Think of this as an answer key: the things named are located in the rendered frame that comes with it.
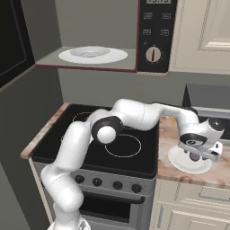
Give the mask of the grey oven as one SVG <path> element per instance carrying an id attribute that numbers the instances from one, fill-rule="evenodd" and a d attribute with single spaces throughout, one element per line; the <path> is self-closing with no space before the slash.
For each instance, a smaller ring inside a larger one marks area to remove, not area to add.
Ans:
<path id="1" fill-rule="evenodd" d="M 83 183 L 77 183 L 75 181 L 76 175 L 84 176 Z M 82 191 L 90 191 L 94 193 L 106 194 L 111 196 L 120 196 L 124 198 L 135 198 L 136 196 L 153 196 L 155 194 L 155 181 L 157 175 L 157 166 L 153 166 L 153 171 L 148 175 L 122 175 L 122 174 L 113 174 L 108 172 L 96 172 L 90 171 L 86 168 L 81 168 L 76 172 L 71 173 L 71 177 L 74 182 L 79 185 Z M 94 186 L 93 179 L 100 178 L 102 180 L 101 186 Z M 120 181 L 123 184 L 121 190 L 115 190 L 112 184 L 115 181 Z M 142 190 L 139 193 L 135 193 L 131 187 L 133 184 L 139 184 L 142 187 Z"/>

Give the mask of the beige microwave dial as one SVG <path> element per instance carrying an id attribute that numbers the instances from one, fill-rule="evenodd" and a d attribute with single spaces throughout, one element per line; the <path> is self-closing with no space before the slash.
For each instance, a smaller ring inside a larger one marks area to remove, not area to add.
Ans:
<path id="1" fill-rule="evenodd" d="M 161 55 L 161 50 L 158 47 L 151 47 L 146 51 L 146 59 L 152 63 L 157 62 Z"/>

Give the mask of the white shallow dish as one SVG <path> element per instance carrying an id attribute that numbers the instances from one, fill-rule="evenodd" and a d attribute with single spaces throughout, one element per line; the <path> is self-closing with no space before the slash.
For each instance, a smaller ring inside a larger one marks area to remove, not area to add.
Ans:
<path id="1" fill-rule="evenodd" d="M 86 46 L 70 50 L 70 54 L 81 58 L 96 58 L 110 52 L 109 48 L 99 46 Z"/>

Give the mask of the grey oven door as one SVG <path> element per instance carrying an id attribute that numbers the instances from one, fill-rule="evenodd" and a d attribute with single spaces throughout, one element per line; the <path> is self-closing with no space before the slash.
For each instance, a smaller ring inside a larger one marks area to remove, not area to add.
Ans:
<path id="1" fill-rule="evenodd" d="M 145 197 L 142 204 L 130 204 L 109 199 L 84 196 L 80 212 L 91 230 L 149 230 L 153 196 Z"/>

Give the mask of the cream wall cupboard door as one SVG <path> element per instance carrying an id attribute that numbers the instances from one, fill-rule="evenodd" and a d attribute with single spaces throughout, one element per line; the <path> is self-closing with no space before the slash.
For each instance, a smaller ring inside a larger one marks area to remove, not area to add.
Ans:
<path id="1" fill-rule="evenodd" d="M 230 75 L 230 0 L 178 0 L 170 70 Z"/>

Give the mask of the black glass hob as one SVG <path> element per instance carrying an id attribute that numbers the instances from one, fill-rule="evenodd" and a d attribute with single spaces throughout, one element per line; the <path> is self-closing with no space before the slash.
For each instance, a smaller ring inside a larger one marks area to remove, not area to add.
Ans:
<path id="1" fill-rule="evenodd" d="M 32 150 L 32 160 L 51 164 L 57 157 L 62 138 L 73 121 L 86 121 L 97 106 L 70 104 L 48 133 Z M 159 124 L 148 131 L 124 127 L 119 137 L 104 146 L 93 141 L 82 168 L 103 173 L 153 179 L 157 172 Z"/>

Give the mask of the black microwave door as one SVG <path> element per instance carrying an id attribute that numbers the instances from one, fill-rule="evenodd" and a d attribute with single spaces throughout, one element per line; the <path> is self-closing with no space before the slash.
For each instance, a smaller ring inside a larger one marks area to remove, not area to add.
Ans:
<path id="1" fill-rule="evenodd" d="M 0 88 L 34 64 L 21 0 L 0 0 Z"/>

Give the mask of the white microwave turntable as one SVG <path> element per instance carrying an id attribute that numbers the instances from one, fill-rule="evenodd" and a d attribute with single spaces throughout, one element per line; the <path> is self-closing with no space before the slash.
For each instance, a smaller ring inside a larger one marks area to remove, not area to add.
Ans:
<path id="1" fill-rule="evenodd" d="M 66 62 L 76 64 L 108 64 L 121 61 L 128 57 L 128 53 L 121 49 L 109 48 L 110 52 L 106 55 L 99 57 L 76 57 L 70 54 L 70 50 L 61 52 L 58 57 Z"/>

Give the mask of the dark grey box appliance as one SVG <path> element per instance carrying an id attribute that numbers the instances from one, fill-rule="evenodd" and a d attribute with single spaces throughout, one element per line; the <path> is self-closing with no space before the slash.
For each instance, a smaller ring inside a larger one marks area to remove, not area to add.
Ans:
<path id="1" fill-rule="evenodd" d="M 225 126 L 220 141 L 230 146 L 230 86 L 186 84 L 182 106 L 198 112 L 199 121 L 218 118 Z"/>

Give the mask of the cream drawer front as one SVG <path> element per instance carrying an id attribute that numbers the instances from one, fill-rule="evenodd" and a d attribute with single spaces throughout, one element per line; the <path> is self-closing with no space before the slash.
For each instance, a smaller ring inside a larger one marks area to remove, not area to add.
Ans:
<path id="1" fill-rule="evenodd" d="M 204 196 L 216 197 L 216 198 L 221 198 L 221 199 L 230 199 L 230 190 L 225 190 L 225 189 L 204 186 L 201 189 L 200 194 Z M 230 205 L 230 202 L 218 201 L 218 200 L 213 200 L 213 199 L 208 199 L 208 200 Z"/>

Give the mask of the black and red microwave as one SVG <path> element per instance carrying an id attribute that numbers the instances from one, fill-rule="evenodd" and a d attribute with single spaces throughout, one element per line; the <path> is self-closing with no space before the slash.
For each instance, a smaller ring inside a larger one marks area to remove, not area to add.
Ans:
<path id="1" fill-rule="evenodd" d="M 168 72 L 178 0 L 55 0 L 61 46 L 37 66 L 115 72 Z M 99 46 L 121 49 L 128 57 L 108 64 L 76 64 L 58 55 L 69 49 Z M 161 50 L 157 62 L 146 59 L 151 47 Z"/>

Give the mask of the white plate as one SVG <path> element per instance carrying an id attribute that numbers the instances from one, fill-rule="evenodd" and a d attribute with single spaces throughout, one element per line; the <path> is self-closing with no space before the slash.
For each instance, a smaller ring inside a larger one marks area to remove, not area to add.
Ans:
<path id="1" fill-rule="evenodd" d="M 168 158 L 174 167 L 185 173 L 206 173 L 212 167 L 212 161 L 209 159 L 204 160 L 201 156 L 197 162 L 192 162 L 190 160 L 190 152 L 178 146 L 173 146 L 169 150 Z"/>

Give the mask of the cream base cupboard door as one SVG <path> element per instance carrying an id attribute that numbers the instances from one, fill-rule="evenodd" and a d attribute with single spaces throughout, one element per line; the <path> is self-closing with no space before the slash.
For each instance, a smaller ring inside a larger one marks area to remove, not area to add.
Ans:
<path id="1" fill-rule="evenodd" d="M 158 229 L 161 205 L 164 205 L 164 214 Z M 230 230 L 230 214 L 155 200 L 150 230 Z"/>

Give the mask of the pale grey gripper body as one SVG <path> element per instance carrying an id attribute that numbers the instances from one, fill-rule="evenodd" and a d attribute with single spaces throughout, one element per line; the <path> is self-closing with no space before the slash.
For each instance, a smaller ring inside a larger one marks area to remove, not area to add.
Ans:
<path id="1" fill-rule="evenodd" d="M 204 146 L 187 146 L 182 142 L 178 143 L 178 147 L 189 151 L 193 154 L 200 155 L 204 158 L 216 162 L 221 155 L 221 143 L 217 141 L 212 147 L 206 148 Z"/>

